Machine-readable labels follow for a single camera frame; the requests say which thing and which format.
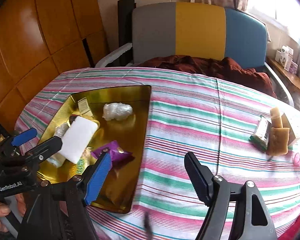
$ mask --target small cardboard box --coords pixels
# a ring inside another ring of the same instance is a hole
[[[288,48],[286,46],[282,46],[282,49],[281,49],[281,56],[280,56],[280,64],[285,68],[286,67],[286,63],[287,63],[287,60],[288,60],[288,55],[289,55],[289,52],[288,52]]]
[[[287,46],[288,48],[288,58],[287,58],[287,63],[286,63],[286,66],[285,66],[285,70],[286,71],[289,71],[290,70],[290,66],[291,66],[291,62],[292,62],[292,57],[293,57],[293,49],[290,48],[289,46]]]
[[[275,60],[276,62],[279,62],[279,63],[280,63],[280,57],[281,57],[281,51],[278,51],[278,50],[277,50],[277,52],[275,53],[275,58],[274,58],[274,60]]]
[[[88,104],[88,100],[86,98],[82,98],[78,101],[78,108],[81,115],[87,115],[92,117],[93,113],[91,112],[90,106]]]
[[[283,127],[290,128],[288,146],[291,146],[300,139],[300,128],[296,122],[292,122],[286,114],[283,114],[281,118]]]

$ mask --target chair armrest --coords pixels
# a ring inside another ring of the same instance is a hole
[[[119,58],[123,53],[132,48],[132,43],[127,43],[122,45],[120,48],[112,51],[107,56],[103,57],[99,62],[94,66],[95,68],[106,67],[109,63],[115,61]]]
[[[265,62],[265,67],[266,67],[267,74],[281,87],[281,89],[285,93],[285,96],[288,99],[289,105],[292,106],[292,107],[294,107],[292,96],[290,95],[288,89],[285,87],[285,85],[283,84],[283,82],[281,81],[281,79],[273,71],[273,69],[270,68],[270,66],[266,62]]]

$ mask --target brown blanket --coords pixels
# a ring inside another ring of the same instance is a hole
[[[215,60],[212,58],[172,55],[169,57],[156,57],[147,60],[139,66],[203,74],[253,88],[277,98],[272,89],[270,78],[266,73],[258,73],[254,68],[243,69],[229,57],[223,60]]]

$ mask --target window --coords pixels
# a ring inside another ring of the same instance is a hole
[[[300,45],[300,5],[297,0],[248,0],[247,12],[287,32]]]

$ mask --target striped tablecloth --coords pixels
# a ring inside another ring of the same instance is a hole
[[[70,94],[98,88],[152,86],[146,141],[131,212],[126,215],[88,208],[101,239],[146,239],[143,215],[150,212],[154,239],[195,239],[208,208],[198,200],[183,165],[193,151],[214,174],[229,182],[253,180],[282,235],[300,215],[300,167],[288,154],[270,158],[249,137],[260,115],[278,106],[300,124],[300,112],[258,91],[199,74],[153,68],[78,69],[59,75],[21,113],[17,130],[34,127],[38,136]],[[230,233],[230,204],[222,239]]]

